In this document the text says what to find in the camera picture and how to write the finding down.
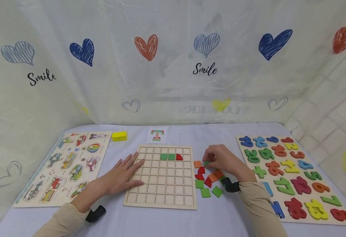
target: white table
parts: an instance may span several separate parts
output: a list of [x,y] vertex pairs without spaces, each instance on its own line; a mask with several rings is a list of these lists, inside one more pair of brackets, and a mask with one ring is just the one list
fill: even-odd
[[[145,144],[147,126],[84,125],[67,132],[89,132],[111,130],[127,131],[125,142],[110,142],[99,175],[111,169],[120,158],[133,153],[138,145]],[[242,155],[235,135],[283,135],[290,132],[278,123],[245,124],[203,124],[174,125],[168,131],[167,144],[190,145],[195,160],[201,160],[203,152],[211,144],[225,144],[235,155]],[[322,177],[338,194],[346,206],[346,198],[325,176]],[[198,210],[171,210],[158,208],[125,207],[124,192],[114,197],[104,197],[93,206],[103,205],[107,213],[95,224],[86,223],[79,236],[166,236],[166,237],[214,237],[214,236],[254,236],[254,230],[238,194],[225,192],[219,199],[202,198],[197,194]],[[0,222],[0,237],[31,236],[47,222],[57,207],[11,208]],[[345,236],[346,226],[283,223],[289,236]]]

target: wooden puzzle board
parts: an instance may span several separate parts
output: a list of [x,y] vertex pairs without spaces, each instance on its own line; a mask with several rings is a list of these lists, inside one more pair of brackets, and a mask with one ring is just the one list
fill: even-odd
[[132,179],[145,184],[126,191],[123,205],[196,210],[193,149],[188,146],[139,145],[144,164]]
[[244,135],[236,140],[245,163],[271,189],[272,207],[281,221],[346,225],[346,208],[293,138]]
[[98,176],[112,132],[64,134],[21,192],[14,207],[59,207]]

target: hand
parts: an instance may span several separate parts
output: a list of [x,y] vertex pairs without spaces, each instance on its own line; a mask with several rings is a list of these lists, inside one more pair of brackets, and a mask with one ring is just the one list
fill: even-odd
[[210,145],[202,161],[210,161],[206,167],[224,170],[234,175],[239,182],[257,182],[255,173],[223,144]]

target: green square tile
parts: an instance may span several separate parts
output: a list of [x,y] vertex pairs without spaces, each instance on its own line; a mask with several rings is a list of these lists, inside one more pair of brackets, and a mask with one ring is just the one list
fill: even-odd
[[168,160],[175,160],[176,154],[168,154]]
[[210,194],[210,189],[201,189],[201,194],[202,194],[202,197],[211,197],[211,194]]
[[160,154],[160,160],[167,160],[168,159],[168,154],[161,153]]
[[215,196],[220,197],[223,191],[215,185],[215,187],[212,189],[212,193],[215,194]]
[[195,187],[197,188],[197,189],[203,189],[205,186],[204,186],[204,181],[203,180],[198,180],[198,179],[196,179],[195,180]]

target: orange square tile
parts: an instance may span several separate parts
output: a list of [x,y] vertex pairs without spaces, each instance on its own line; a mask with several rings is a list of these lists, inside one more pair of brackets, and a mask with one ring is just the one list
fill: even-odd
[[211,182],[215,182],[216,180],[218,180],[218,177],[214,173],[210,174],[208,178],[211,180]]
[[195,168],[199,168],[199,167],[202,167],[203,165],[202,165],[202,162],[200,161],[200,160],[196,160],[195,162],[194,162],[194,167]]
[[224,176],[224,174],[223,174],[223,172],[221,172],[221,170],[216,170],[216,171],[214,172],[214,174],[218,177],[218,179],[220,179],[221,177]]

